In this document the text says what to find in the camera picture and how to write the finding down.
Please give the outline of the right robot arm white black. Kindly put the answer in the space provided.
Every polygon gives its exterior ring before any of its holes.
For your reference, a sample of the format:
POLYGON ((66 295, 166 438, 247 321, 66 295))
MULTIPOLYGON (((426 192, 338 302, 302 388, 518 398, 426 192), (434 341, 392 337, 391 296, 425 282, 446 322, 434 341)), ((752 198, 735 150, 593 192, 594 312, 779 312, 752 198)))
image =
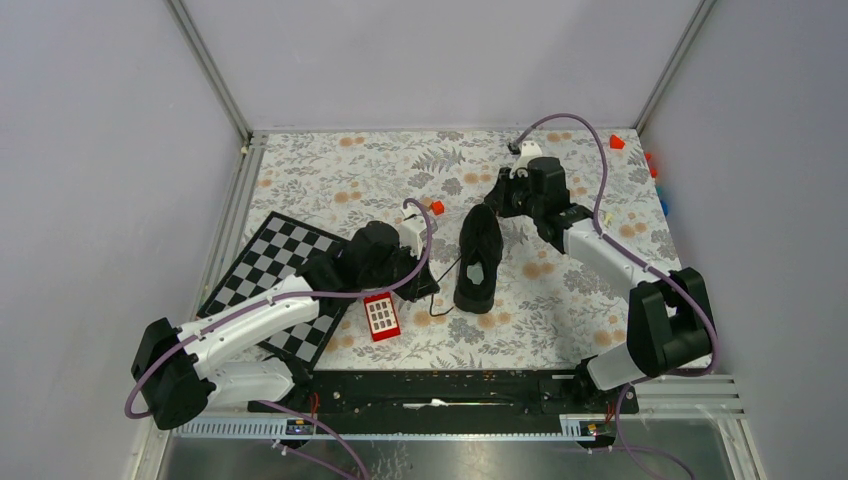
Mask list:
POLYGON ((590 267, 628 305, 623 344, 581 362, 575 402, 597 412, 613 389, 678 371, 712 354, 715 328, 705 281, 692 268, 664 273, 598 230, 596 215, 572 202, 558 159, 538 157, 499 170, 485 202, 503 218, 532 219, 542 240, 590 267))

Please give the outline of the black sneaker shoe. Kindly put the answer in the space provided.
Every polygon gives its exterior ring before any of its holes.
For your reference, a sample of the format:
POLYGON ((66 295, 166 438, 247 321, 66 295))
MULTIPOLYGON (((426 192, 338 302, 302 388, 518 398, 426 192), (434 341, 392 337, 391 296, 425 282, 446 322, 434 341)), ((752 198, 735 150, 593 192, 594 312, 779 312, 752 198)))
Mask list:
POLYGON ((494 210, 475 205, 459 235, 460 262, 453 300, 457 309, 488 313, 494 305, 497 270, 503 255, 503 236, 494 210))

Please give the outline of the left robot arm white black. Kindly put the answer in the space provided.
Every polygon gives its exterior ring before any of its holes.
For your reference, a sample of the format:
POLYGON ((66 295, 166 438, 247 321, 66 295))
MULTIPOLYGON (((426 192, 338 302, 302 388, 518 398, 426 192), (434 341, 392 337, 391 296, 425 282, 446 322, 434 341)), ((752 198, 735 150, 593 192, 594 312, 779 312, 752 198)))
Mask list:
POLYGON ((269 215, 198 318, 146 327, 131 366, 132 397, 162 430, 248 401, 301 409, 312 368, 352 303, 436 292, 427 264, 435 230, 428 215, 408 210, 396 225, 372 221, 345 240, 269 215))

